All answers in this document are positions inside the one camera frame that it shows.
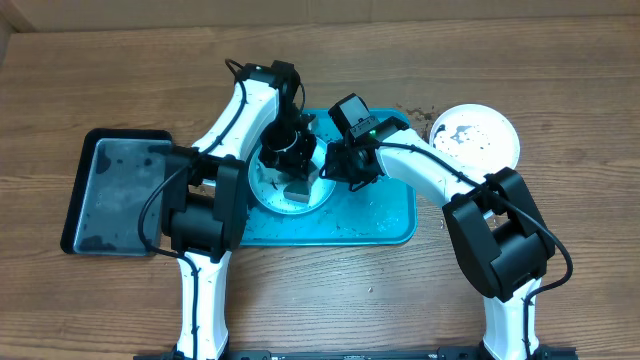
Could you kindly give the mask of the white plate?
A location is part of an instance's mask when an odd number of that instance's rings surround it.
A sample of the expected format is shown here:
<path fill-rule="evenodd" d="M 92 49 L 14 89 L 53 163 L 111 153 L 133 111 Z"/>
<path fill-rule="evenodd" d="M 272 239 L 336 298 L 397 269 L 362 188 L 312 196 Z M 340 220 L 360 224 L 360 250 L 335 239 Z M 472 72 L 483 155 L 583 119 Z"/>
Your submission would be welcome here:
<path fill-rule="evenodd" d="M 481 104 L 457 105 L 443 112 L 432 126 L 429 143 L 489 173 L 515 169 L 520 159 L 515 127 L 503 114 Z"/>

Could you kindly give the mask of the light blue plate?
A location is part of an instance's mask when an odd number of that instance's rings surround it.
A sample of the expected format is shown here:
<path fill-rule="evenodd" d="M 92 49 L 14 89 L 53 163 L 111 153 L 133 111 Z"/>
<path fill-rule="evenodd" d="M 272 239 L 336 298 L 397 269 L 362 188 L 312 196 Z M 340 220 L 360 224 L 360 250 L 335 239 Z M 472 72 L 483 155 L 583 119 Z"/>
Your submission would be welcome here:
<path fill-rule="evenodd" d="M 284 215 L 300 215 L 311 212 L 323 205 L 333 193 L 336 182 L 318 176 L 319 167 L 324 164 L 327 144 L 317 139 L 311 158 L 309 176 L 309 196 L 304 202 L 300 194 L 289 194 L 291 184 L 296 184 L 287 174 L 267 168 L 260 160 L 262 146 L 258 144 L 251 154 L 248 179 L 256 199 L 272 212 Z"/>

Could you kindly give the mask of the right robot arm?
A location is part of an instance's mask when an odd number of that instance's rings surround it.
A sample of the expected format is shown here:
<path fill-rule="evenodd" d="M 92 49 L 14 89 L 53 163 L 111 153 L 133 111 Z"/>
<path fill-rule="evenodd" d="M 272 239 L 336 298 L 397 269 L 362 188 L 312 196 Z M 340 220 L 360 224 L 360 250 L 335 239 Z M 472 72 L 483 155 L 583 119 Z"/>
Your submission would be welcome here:
<path fill-rule="evenodd" d="M 491 359 L 543 359 L 535 305 L 555 246 L 522 177 L 458 162 L 405 122 L 333 116 L 340 138 L 320 174 L 357 191 L 381 176 L 397 179 L 441 207 L 458 265 L 484 298 L 483 351 Z"/>

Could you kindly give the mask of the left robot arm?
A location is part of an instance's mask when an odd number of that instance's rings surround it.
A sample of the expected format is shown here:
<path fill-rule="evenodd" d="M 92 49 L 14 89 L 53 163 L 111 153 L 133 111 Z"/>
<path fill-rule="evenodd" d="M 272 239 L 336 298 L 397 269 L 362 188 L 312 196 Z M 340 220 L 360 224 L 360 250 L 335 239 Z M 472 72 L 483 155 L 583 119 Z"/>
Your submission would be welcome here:
<path fill-rule="evenodd" d="M 227 107 L 205 136 L 166 159 L 161 225 L 182 280 L 182 328 L 171 359 L 226 355 L 228 270 L 248 218 L 255 145 L 267 167 L 295 180 L 308 178 L 316 147 L 294 103 L 304 87 L 293 64 L 225 63 L 234 76 Z"/>

